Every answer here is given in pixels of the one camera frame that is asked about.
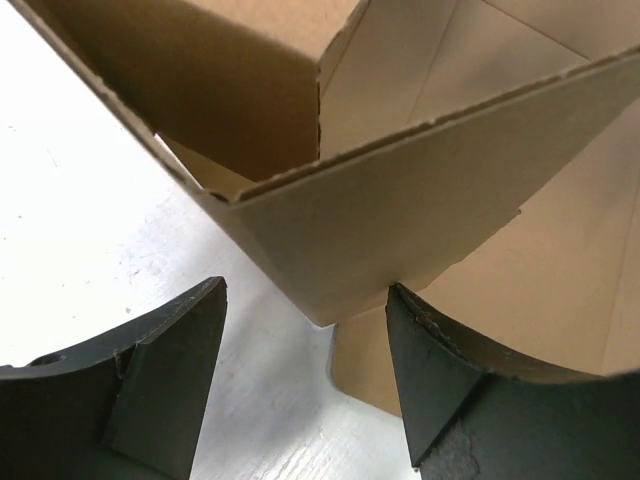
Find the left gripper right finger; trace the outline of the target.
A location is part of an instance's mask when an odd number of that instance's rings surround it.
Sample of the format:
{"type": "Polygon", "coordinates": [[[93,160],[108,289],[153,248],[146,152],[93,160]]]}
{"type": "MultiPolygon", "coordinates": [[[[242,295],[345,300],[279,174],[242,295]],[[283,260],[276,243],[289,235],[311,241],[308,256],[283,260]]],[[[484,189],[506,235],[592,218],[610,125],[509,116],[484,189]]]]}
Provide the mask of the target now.
{"type": "Polygon", "coordinates": [[[513,350],[389,288],[388,340],[410,462],[425,479],[635,479],[639,375],[513,350]]]}

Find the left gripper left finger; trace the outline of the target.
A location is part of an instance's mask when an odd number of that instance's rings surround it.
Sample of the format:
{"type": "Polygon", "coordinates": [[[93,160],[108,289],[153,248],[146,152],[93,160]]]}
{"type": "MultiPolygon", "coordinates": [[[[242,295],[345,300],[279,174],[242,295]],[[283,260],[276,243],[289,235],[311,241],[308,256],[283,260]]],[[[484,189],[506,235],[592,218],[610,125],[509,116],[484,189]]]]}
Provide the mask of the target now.
{"type": "Polygon", "coordinates": [[[1,369],[5,479],[186,479],[227,313],[210,277],[151,312],[1,369]]]}

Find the cardboard box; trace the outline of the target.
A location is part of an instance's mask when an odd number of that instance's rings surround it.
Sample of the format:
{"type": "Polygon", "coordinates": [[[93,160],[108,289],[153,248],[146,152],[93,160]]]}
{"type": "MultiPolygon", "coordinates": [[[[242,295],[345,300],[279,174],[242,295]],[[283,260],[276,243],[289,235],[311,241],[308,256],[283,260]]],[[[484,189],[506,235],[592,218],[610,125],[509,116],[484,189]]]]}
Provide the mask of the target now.
{"type": "Polygon", "coordinates": [[[639,366],[635,1],[18,1],[390,413],[401,282],[534,358],[639,366]]]}

